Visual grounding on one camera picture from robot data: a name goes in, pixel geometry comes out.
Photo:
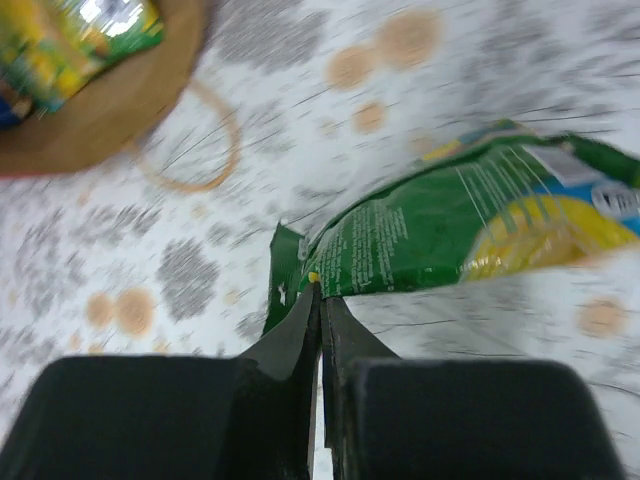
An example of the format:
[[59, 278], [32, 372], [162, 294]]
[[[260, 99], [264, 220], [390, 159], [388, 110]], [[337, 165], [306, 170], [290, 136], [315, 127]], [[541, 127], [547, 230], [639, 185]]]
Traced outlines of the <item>green Fox's candy bag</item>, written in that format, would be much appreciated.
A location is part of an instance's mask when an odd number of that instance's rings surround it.
[[1, 79], [55, 112], [103, 71], [163, 39], [152, 1], [3, 1]]

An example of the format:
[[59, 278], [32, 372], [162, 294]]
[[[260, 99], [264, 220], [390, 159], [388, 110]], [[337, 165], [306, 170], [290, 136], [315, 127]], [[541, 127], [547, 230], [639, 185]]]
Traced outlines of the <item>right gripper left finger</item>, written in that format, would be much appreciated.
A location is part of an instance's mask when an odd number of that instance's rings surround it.
[[5, 479], [308, 479], [320, 293], [241, 355], [74, 356], [32, 384]]

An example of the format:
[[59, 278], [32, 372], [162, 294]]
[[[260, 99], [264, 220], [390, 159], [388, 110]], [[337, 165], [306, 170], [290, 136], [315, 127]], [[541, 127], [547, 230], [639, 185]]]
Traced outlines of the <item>red paper bag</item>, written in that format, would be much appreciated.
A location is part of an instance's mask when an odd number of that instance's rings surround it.
[[[197, 60], [213, 23], [214, 1], [160, 1], [166, 40], [91, 82], [62, 109], [35, 116], [1, 134], [4, 179], [76, 173], [128, 152], [153, 182], [183, 193], [220, 186], [241, 158], [241, 133], [233, 109], [194, 76]], [[189, 91], [218, 113], [229, 138], [229, 152], [219, 175], [207, 183], [180, 182], [152, 169], [140, 148], [142, 138], [174, 109]]]

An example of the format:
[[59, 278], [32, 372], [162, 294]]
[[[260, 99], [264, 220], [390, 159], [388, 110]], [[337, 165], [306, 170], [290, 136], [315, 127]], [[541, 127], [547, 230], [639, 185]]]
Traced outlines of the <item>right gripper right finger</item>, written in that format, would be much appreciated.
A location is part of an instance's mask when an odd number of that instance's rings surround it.
[[337, 479], [621, 479], [578, 374], [546, 360], [404, 359], [339, 297], [320, 306]]

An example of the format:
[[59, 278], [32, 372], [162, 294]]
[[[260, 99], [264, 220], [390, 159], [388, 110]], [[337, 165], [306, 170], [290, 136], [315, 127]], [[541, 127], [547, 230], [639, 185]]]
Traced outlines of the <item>green snack bag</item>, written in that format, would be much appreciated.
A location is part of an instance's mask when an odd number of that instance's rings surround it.
[[278, 226], [265, 326], [324, 297], [411, 292], [577, 262], [639, 241], [639, 161], [509, 119], [428, 153], [304, 236]]

